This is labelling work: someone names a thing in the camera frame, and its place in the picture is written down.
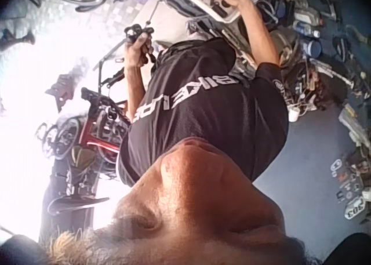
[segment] blue floor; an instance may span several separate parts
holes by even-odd
[[[364,214],[347,220],[345,205],[336,198],[339,184],[330,166],[355,148],[337,119],[339,113],[333,107],[290,124],[282,152],[255,181],[282,208],[287,234],[302,240],[309,253],[322,260],[350,234],[371,233],[369,224],[359,225]]]
[[[317,10],[329,11],[320,0],[308,2]],[[371,7],[367,1],[336,2],[344,25],[352,24],[363,35],[371,34]],[[326,20],[321,33],[323,51],[335,55],[332,38],[345,35],[345,31],[335,22]],[[351,38],[350,41],[355,57],[371,72],[371,49]],[[364,214],[347,220],[344,204],[338,204],[336,198],[339,184],[332,178],[330,166],[355,149],[348,130],[338,120],[339,113],[340,109],[333,107],[324,112],[311,112],[290,124],[283,151],[255,182],[282,208],[288,235],[302,240],[309,253],[322,260],[350,234],[371,234],[370,224],[359,224]]]

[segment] man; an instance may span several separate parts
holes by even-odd
[[[245,21],[256,78],[228,75],[235,53],[222,39],[186,42],[160,57],[145,91],[151,42],[143,35],[126,46],[132,125],[118,174],[133,187],[112,225],[79,241],[63,234],[50,263],[307,264],[278,205],[252,184],[288,132],[278,55],[253,2],[225,1]]]

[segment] black object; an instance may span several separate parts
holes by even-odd
[[[131,43],[134,43],[142,33],[147,33],[147,35],[150,37],[151,34],[153,34],[155,30],[152,27],[144,27],[142,28],[139,24],[134,24],[132,26],[126,27],[124,30],[124,33],[126,35],[126,38],[130,40]],[[156,57],[152,54],[148,54],[150,57],[150,60],[152,63],[156,63]],[[144,64],[148,63],[148,60],[146,62],[146,57],[144,56]]]
[[[369,265],[371,237],[365,233],[350,235],[330,254],[323,265]]]
[[[0,246],[1,265],[47,265],[44,249],[23,235],[15,235]]]
[[[294,23],[295,2],[286,1],[285,3],[286,3],[286,16],[283,18],[282,25],[288,27]]]
[[[224,8],[229,8],[231,5],[228,4],[225,0],[222,0],[221,1],[221,5],[224,7]]]
[[[104,86],[107,84],[107,88],[111,88],[115,83],[123,80],[125,78],[125,74],[123,72],[123,68],[119,70],[116,74],[114,74],[111,78],[105,79],[101,86]]]
[[[45,91],[46,94],[52,95],[55,98],[58,112],[61,112],[67,100],[74,98],[74,92],[75,81],[70,75],[59,75],[57,82]]]
[[[219,5],[217,4],[214,4],[214,6],[212,6],[212,8],[214,10],[215,13],[217,13],[219,16],[221,16],[222,18],[225,18],[228,16],[228,13],[226,11],[223,10],[222,7],[220,7]]]

